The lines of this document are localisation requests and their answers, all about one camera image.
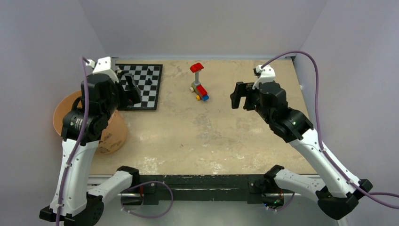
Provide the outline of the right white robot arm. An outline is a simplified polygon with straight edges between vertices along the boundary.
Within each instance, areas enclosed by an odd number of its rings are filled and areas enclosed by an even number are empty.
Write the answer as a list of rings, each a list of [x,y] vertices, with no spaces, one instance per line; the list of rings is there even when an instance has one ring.
[[[353,211],[359,199],[371,191],[368,179],[360,179],[347,170],[319,141],[319,135],[304,113],[288,106],[286,91],[276,82],[237,82],[230,95],[231,107],[237,109],[245,98],[243,109],[256,111],[271,131],[296,149],[318,173],[312,179],[275,165],[264,174],[264,186],[275,192],[287,189],[317,203],[330,218],[340,220]]]

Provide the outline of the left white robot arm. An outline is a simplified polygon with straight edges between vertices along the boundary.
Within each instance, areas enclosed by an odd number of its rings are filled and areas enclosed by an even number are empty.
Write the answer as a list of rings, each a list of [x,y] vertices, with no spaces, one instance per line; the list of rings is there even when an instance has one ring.
[[[103,131],[114,112],[141,102],[141,92],[131,75],[126,82],[106,74],[91,74],[81,84],[81,96],[75,99],[62,121],[63,158],[57,191],[39,217],[65,226],[93,226],[105,205],[124,190],[140,188],[139,170],[121,166],[105,182],[88,190],[94,154]]]

